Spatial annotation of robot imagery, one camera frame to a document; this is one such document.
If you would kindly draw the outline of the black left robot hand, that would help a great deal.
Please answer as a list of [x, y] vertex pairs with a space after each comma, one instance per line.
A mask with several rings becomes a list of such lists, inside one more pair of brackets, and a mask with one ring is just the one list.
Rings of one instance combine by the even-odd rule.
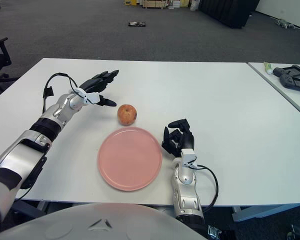
[[107, 85], [114, 80], [118, 73], [119, 70], [104, 71], [82, 83], [79, 86], [79, 93], [83, 94], [84, 104], [116, 107], [117, 104], [114, 101], [104, 98], [100, 93], [106, 89]]

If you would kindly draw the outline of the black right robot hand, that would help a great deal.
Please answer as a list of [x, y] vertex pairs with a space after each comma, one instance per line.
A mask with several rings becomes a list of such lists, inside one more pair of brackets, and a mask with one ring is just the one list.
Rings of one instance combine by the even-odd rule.
[[182, 149], [194, 149], [195, 139], [187, 119], [173, 121], [164, 128], [161, 146], [176, 158], [182, 156]]

